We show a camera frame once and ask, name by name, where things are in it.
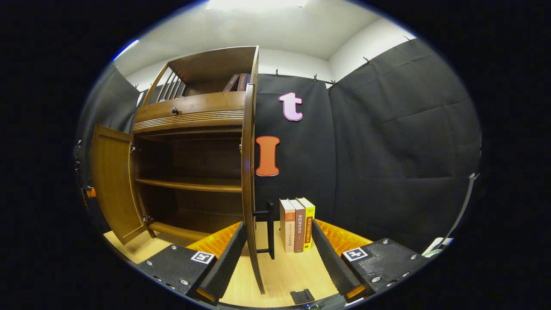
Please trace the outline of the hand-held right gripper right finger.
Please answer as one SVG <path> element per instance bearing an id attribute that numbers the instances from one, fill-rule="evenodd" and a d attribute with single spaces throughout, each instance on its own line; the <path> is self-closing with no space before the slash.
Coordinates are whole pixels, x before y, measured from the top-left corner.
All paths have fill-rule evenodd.
<path id="1" fill-rule="evenodd" d="M 372 242 L 318 219 L 313 220 L 312 235 L 329 277 L 347 302 L 389 290 L 432 260 L 390 238 Z"/>

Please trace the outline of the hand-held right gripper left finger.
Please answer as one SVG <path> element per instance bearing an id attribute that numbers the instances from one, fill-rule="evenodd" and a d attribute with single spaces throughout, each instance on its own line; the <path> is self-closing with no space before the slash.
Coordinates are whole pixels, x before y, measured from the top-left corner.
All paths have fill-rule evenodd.
<path id="1" fill-rule="evenodd" d="M 169 245 L 138 267 L 187 298 L 216 305 L 228 288 L 246 240 L 241 221 L 187 247 Z"/>

